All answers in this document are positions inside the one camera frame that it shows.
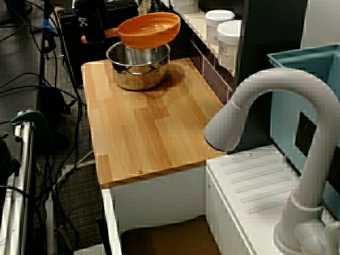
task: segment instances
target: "metal pot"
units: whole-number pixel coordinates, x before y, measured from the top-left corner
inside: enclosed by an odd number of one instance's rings
[[[168,44],[149,49],[133,49],[121,41],[111,46],[107,58],[112,62],[118,86],[143,90],[159,85],[166,76],[170,47]]]

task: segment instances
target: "white shelf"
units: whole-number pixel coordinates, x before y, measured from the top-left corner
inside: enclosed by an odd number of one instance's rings
[[[179,13],[182,19],[189,25],[192,31],[201,39],[201,41],[208,47],[208,49],[218,59],[218,47],[217,43],[208,43],[204,34],[205,27],[205,13],[199,10],[196,13]],[[235,71],[227,68],[232,76],[235,76]]]

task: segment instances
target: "white container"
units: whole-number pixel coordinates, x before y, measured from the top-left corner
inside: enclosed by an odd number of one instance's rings
[[[177,13],[195,13],[199,11],[198,0],[170,0],[170,4]]]
[[[224,22],[217,27],[217,60],[222,67],[231,72],[234,72],[236,69],[241,25],[241,20],[233,20]]]
[[[233,20],[235,14],[226,10],[213,10],[205,15],[204,35],[205,39],[210,44],[217,43],[216,30],[218,25],[223,22]]]

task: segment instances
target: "pot rim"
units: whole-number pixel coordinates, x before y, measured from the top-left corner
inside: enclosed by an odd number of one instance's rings
[[[160,61],[166,59],[167,57],[169,57],[169,54],[170,54],[170,46],[169,46],[168,44],[165,44],[164,46],[166,47],[166,49],[168,50],[168,52],[167,52],[167,54],[166,54],[163,58],[161,58],[161,59],[159,59],[159,60],[157,60],[157,61],[154,61],[154,62],[152,62],[152,63],[149,63],[149,64],[127,65],[127,64],[122,64],[122,63],[118,63],[118,62],[116,62],[116,61],[113,61],[113,60],[110,58],[110,56],[109,56],[111,50],[112,50],[115,46],[120,45],[120,44],[124,45],[125,47],[130,48],[129,46],[127,46],[127,45],[123,44],[121,41],[119,41],[119,42],[116,42],[114,45],[110,46],[110,48],[106,51],[106,57],[107,57],[107,59],[110,60],[112,64],[119,65],[119,66],[125,66],[125,67],[148,66],[148,65],[152,65],[152,64],[158,63],[158,62],[160,62]]]

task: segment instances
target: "gray carpet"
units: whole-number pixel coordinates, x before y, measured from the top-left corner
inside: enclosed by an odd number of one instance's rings
[[[60,50],[60,42],[56,40],[56,56],[57,56],[57,87],[64,89],[73,95],[75,95],[70,78],[65,71],[62,64],[62,53]],[[53,53],[49,53],[50,60],[46,61],[46,79],[54,84],[55,75],[55,59]],[[85,102],[84,91],[78,89],[79,94]],[[66,103],[71,101],[71,98],[64,95]],[[74,130],[77,122],[78,106],[74,104],[71,108],[70,115],[62,115],[61,121],[57,126],[59,133],[64,134],[70,144],[65,149],[60,149],[54,153],[55,166],[52,171],[52,177],[55,178],[57,169],[64,160],[64,158],[71,151],[74,144]],[[79,128],[79,146],[78,146],[78,160],[92,150],[92,143],[90,139],[89,122],[87,118],[86,110],[83,108],[83,117]],[[41,169],[44,169],[46,159],[39,156],[38,164]],[[75,153],[66,161],[66,165],[73,165],[75,162]],[[41,183],[43,176],[37,176],[36,194],[40,193]],[[79,236],[79,249],[90,247],[92,245],[101,243],[101,238],[96,223],[96,216],[102,212],[102,197],[101,191],[97,182],[97,174],[95,166],[83,167],[76,170],[67,180],[58,186],[59,199],[64,211],[76,228]],[[40,206],[40,211],[43,219],[45,219],[45,210]],[[71,229],[69,223],[65,220],[65,217],[61,214],[58,207],[56,209],[56,220],[58,224],[61,224],[65,229],[66,236],[70,240],[72,249],[75,250],[76,237],[75,232]]]

